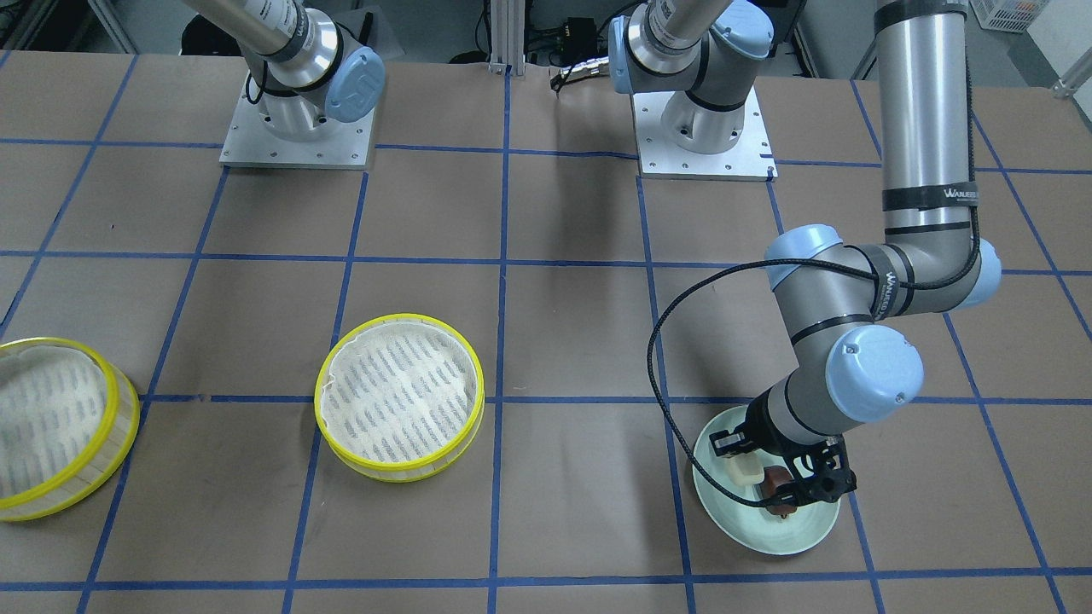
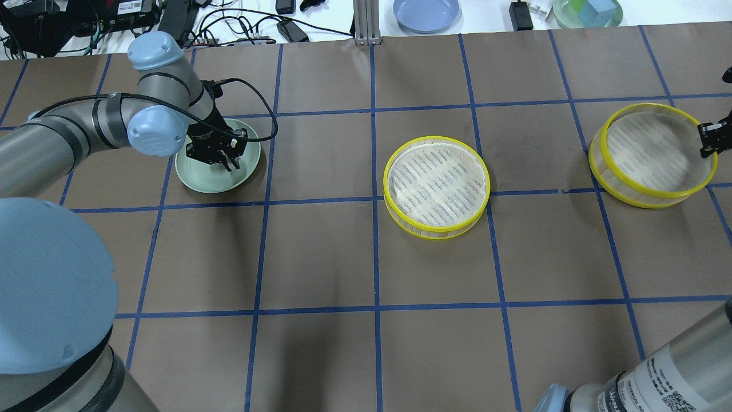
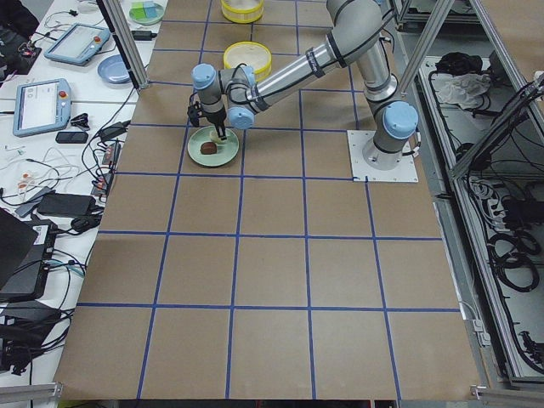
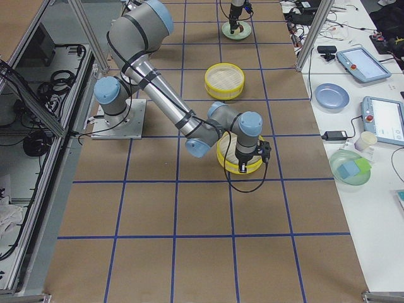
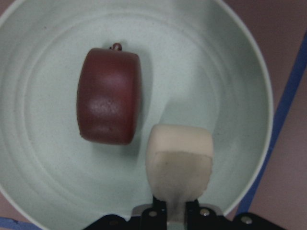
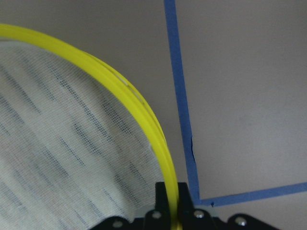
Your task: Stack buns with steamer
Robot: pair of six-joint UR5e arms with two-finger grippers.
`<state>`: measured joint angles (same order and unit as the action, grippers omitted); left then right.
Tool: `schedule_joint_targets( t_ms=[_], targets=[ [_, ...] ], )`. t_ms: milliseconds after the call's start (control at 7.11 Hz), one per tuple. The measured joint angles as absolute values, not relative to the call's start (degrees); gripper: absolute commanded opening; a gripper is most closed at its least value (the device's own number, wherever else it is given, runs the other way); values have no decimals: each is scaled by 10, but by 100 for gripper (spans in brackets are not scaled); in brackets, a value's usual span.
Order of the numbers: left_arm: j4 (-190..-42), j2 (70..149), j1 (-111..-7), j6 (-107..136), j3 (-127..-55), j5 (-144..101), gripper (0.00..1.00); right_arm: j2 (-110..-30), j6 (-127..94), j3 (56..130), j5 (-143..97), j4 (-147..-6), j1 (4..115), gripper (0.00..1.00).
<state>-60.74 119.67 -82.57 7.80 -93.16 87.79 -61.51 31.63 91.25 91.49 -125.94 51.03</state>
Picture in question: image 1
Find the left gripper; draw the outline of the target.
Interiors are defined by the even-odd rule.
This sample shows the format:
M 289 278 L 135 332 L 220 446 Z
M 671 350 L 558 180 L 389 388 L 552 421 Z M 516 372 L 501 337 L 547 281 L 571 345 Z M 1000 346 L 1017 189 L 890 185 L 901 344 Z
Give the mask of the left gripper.
M 771 420 L 746 417 L 741 432 L 720 430 L 710 435 L 712 453 L 719 458 L 747 454 L 748 442 L 753 450 L 761 449 L 767 454 L 784 457 L 790 447 Z M 764 467 L 764 477 L 760 482 L 761 501 L 765 504 L 796 504 L 795 479 L 787 467 Z

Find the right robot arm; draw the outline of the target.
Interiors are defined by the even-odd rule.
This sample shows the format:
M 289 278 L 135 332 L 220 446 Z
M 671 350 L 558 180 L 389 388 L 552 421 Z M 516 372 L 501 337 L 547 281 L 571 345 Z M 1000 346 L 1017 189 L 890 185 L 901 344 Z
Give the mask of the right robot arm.
M 186 4 L 195 17 L 183 27 L 181 54 L 244 58 L 244 101 L 271 135 L 312 142 L 377 108 L 385 63 L 366 45 L 370 22 L 351 32 L 300 1 Z

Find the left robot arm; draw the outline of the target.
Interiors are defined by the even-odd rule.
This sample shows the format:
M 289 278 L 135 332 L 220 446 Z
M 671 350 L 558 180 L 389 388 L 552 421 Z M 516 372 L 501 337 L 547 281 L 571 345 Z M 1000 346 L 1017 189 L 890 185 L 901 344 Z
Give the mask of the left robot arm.
M 960 310 L 997 292 L 1002 265 L 980 234 L 966 1 L 880 1 L 878 46 L 885 241 L 851 246 L 834 227 L 780 234 L 764 269 L 797 361 L 741 409 L 741 422 L 680 440 L 695 482 L 790 513 L 857 487 L 844 435 L 919 392 L 921 355 L 885 319 Z M 746 101 L 772 25 L 745 1 L 648 1 L 612 17 L 613 88 L 666 93 L 658 135 L 722 154 L 746 134 Z

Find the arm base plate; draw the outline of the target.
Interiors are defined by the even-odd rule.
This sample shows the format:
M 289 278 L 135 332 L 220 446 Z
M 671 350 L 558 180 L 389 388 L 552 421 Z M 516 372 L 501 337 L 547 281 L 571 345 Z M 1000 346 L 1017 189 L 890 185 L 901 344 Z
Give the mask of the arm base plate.
M 779 177 L 756 88 L 729 113 L 700 107 L 682 92 L 630 99 L 642 177 L 757 182 Z
M 355 122 L 340 122 L 302 97 L 261 95 L 249 75 L 235 105 L 219 163 L 229 168 L 366 172 L 378 110 Z

